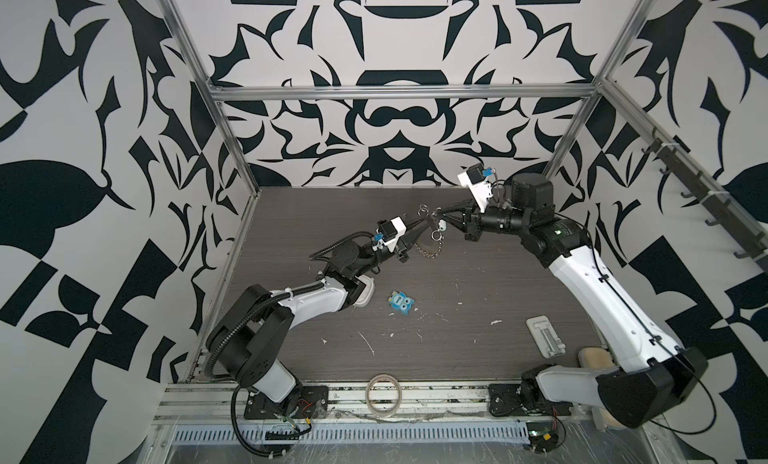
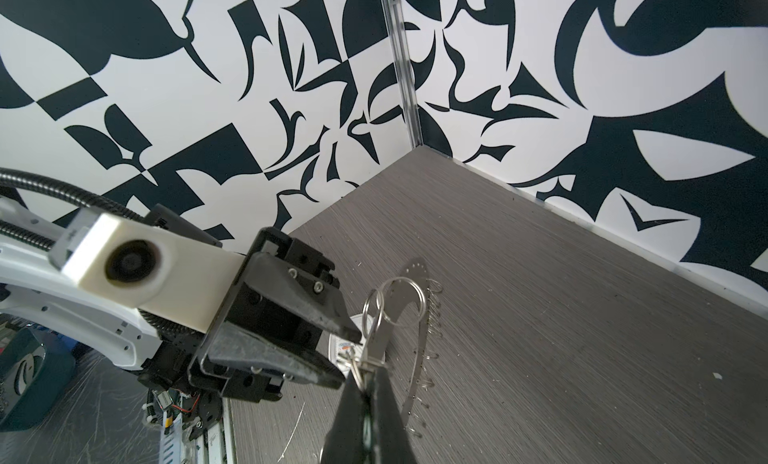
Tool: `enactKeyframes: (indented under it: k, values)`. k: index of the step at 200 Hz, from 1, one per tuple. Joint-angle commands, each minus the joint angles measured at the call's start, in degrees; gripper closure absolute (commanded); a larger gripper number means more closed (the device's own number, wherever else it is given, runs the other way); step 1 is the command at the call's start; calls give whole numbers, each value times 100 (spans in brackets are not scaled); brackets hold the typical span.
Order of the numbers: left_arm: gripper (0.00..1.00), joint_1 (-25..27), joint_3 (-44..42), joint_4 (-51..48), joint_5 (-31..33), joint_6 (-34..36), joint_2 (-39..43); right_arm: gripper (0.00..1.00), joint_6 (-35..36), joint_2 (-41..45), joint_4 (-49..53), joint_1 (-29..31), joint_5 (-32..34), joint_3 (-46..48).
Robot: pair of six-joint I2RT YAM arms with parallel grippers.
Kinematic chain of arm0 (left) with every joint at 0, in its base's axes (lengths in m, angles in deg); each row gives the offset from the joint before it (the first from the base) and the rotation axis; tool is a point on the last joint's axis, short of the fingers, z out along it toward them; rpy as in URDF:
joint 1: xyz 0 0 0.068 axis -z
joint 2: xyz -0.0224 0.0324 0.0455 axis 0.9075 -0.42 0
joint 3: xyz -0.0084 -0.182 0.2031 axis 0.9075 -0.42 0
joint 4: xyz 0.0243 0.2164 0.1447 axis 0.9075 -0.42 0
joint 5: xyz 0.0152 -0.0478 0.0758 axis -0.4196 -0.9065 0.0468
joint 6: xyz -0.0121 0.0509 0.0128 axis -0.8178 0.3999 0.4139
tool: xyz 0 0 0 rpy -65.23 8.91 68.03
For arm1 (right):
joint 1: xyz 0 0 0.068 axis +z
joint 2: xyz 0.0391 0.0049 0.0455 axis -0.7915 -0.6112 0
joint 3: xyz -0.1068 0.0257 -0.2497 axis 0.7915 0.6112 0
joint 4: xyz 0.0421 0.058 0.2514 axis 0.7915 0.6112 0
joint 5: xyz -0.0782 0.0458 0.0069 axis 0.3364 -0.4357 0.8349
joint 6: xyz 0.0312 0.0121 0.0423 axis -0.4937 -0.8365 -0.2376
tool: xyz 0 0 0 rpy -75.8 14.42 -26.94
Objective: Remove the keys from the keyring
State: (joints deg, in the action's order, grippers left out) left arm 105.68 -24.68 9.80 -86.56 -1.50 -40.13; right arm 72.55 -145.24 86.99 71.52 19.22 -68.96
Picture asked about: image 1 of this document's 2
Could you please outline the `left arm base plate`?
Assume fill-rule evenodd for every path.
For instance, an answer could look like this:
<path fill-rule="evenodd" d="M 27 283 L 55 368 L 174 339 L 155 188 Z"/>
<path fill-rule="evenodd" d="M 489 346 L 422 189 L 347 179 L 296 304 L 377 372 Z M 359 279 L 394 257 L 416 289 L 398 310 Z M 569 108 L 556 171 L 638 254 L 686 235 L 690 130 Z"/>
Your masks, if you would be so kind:
<path fill-rule="evenodd" d="M 250 389 L 243 417 L 246 420 L 311 418 L 315 413 L 327 410 L 328 399 L 329 387 L 324 385 L 299 385 L 280 402 L 274 402 L 264 393 Z"/>

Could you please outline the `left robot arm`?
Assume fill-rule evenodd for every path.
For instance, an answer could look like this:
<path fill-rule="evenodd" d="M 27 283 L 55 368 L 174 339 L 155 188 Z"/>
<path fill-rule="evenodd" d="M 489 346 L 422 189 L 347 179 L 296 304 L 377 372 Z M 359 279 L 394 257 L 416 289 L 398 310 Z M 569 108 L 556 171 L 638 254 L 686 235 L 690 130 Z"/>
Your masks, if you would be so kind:
<path fill-rule="evenodd" d="M 353 232 L 312 253 L 310 260 L 324 263 L 312 282 L 282 290 L 248 287 L 208 334 L 202 374 L 231 379 L 285 410 L 294 407 L 301 383 L 278 359 L 290 330 L 367 304 L 375 289 L 369 274 L 391 258 L 405 262 L 419 238 L 438 228 L 433 217 L 381 220 L 374 232 Z"/>

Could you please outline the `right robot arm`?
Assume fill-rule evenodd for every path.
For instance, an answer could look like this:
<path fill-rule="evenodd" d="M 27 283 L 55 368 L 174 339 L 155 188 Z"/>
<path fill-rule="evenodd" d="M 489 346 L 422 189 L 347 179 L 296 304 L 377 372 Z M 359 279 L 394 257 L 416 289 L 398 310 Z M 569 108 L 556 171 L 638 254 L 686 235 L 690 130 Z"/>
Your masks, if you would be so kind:
<path fill-rule="evenodd" d="M 471 198 L 441 208 L 438 216 L 470 241 L 486 233 L 519 237 L 576 298 L 613 357 L 603 369 L 542 365 L 528 371 L 521 383 L 524 404 L 602 408 L 628 428 L 682 404 L 708 368 L 703 353 L 682 347 L 640 308 L 602 261 L 586 227 L 556 212 L 549 179 L 520 173 L 496 183 L 493 174 L 481 165 L 462 171 L 458 183 Z"/>

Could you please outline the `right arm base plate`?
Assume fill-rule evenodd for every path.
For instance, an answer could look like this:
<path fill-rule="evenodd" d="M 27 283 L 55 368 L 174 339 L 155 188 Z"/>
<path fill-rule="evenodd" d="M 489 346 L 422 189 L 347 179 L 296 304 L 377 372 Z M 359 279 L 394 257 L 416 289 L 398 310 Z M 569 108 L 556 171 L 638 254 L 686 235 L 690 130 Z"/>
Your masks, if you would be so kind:
<path fill-rule="evenodd" d="M 528 381 L 488 386 L 488 412 L 492 417 L 571 416 L 572 405 L 546 400 Z"/>

